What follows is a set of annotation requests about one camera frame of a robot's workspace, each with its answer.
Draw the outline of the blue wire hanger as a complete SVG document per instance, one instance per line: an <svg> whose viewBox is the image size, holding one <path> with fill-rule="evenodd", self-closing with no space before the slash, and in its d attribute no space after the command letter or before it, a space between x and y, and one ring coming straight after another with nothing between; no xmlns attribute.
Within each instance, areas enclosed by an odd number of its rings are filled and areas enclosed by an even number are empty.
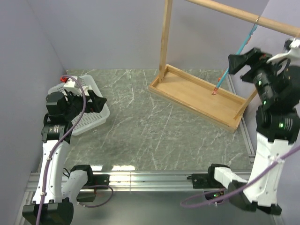
<svg viewBox="0 0 300 225"><path fill-rule="evenodd" d="M255 30L257 29L257 26L258 26L258 25L257 25L257 22L258 22L258 20L260 19L260 17L261 17L261 15L259 15L259 16L257 17L257 19L256 19L256 21L255 21L253 27L251 28L251 30L250 30L250 32L248 33L248 35L246 36L245 40L243 41L243 43L242 43L241 46L239 47L238 51L236 52L237 55L239 55L239 54L242 52L242 50L244 49L244 47L245 47L245 46L248 44L248 42L250 41L250 39L251 39L253 33L254 33ZM216 94L217 94L217 91L219 90L221 84L223 83L224 79L225 79L226 76L228 75L228 70L229 70L229 68L227 68L227 69L223 72L222 76L219 77L218 83L217 83L217 85L215 86L215 88L213 89L213 91L212 91L212 93L211 93L212 95L216 95Z"/></svg>

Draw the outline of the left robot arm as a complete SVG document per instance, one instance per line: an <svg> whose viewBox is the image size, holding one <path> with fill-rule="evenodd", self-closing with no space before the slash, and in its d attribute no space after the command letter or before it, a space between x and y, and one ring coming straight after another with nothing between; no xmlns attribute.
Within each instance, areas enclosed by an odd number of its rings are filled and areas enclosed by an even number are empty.
<svg viewBox="0 0 300 225"><path fill-rule="evenodd" d="M75 165L62 183L64 162L70 149L72 120L84 113L100 113L107 99L92 90L85 96L71 91L53 92L46 97L47 114L42 129L43 158L37 189L22 215L31 225L69 225L82 188L95 185L90 165Z"/></svg>

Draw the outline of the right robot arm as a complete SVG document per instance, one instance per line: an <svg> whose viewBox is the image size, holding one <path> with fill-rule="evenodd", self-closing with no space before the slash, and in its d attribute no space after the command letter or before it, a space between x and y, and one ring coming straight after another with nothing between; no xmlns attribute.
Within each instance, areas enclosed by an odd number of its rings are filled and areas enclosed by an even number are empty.
<svg viewBox="0 0 300 225"><path fill-rule="evenodd" d="M277 203L277 189L285 162L283 156L292 149L300 130L295 108L300 101L300 68L291 65L291 61L299 58L300 49L293 46L277 55L253 48L245 54L228 57L229 74L250 66L241 79L255 85L262 102L255 117L256 155L248 180L221 164L208 168L206 180L214 188L225 187L230 203L241 210L261 210L271 215L282 212Z"/></svg>

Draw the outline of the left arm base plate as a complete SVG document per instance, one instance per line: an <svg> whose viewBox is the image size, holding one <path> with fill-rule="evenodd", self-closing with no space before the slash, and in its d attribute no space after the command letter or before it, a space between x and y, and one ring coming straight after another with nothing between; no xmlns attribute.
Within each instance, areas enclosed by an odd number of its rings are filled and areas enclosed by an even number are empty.
<svg viewBox="0 0 300 225"><path fill-rule="evenodd" d="M89 189L92 188L94 190L108 189L107 186L109 185L109 181L110 181L109 174L96 174L93 175L92 181L86 184L86 187Z"/></svg>

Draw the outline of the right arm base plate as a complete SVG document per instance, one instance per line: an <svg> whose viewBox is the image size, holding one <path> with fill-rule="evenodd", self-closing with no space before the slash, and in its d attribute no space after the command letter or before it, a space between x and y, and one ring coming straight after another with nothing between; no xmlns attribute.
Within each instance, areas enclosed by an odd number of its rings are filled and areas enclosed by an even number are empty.
<svg viewBox="0 0 300 225"><path fill-rule="evenodd" d="M207 173L193 173L187 176L187 180L192 181L193 189L223 188L223 185L211 178Z"/></svg>

